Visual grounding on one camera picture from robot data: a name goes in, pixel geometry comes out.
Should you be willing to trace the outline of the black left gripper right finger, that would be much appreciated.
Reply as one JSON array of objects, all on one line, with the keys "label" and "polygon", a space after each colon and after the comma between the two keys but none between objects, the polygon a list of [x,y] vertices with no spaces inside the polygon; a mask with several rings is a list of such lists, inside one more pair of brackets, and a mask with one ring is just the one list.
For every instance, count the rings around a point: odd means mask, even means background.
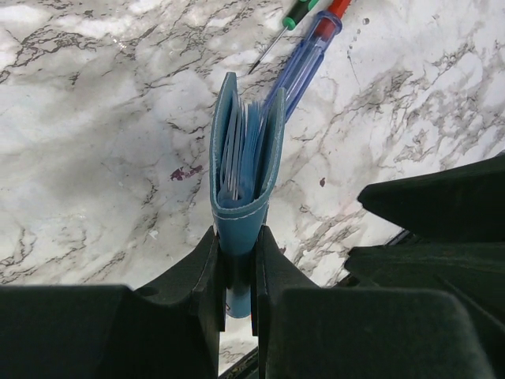
[{"label": "black left gripper right finger", "polygon": [[252,330],[262,378],[493,378],[492,243],[357,247],[349,283],[319,287],[264,228]]}]

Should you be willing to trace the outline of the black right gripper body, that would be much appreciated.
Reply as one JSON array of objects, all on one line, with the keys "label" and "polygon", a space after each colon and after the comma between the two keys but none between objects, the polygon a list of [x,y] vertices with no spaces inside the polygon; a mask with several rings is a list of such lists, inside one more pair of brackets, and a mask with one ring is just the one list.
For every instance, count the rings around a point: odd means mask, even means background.
[{"label": "black right gripper body", "polygon": [[504,376],[504,156],[366,186],[363,208],[413,242],[355,247],[345,268],[362,287],[446,291],[468,310],[495,375]]}]

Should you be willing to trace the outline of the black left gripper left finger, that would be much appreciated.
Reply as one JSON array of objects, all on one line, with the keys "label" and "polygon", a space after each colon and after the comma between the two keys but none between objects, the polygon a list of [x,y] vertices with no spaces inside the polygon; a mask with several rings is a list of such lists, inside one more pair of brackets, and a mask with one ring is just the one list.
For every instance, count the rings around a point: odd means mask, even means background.
[{"label": "black left gripper left finger", "polygon": [[4,378],[215,378],[224,329],[219,243],[196,248],[138,289],[4,285]]}]

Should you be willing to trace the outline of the blue leather card holder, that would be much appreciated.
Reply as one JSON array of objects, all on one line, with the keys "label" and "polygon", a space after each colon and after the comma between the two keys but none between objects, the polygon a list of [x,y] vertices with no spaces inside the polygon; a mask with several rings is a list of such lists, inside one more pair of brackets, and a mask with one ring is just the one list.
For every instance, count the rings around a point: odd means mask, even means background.
[{"label": "blue leather card holder", "polygon": [[286,94],[269,106],[246,103],[237,75],[226,74],[215,105],[209,146],[210,202],[224,255],[226,311],[251,313],[253,247],[264,225],[277,180],[286,124]]}]

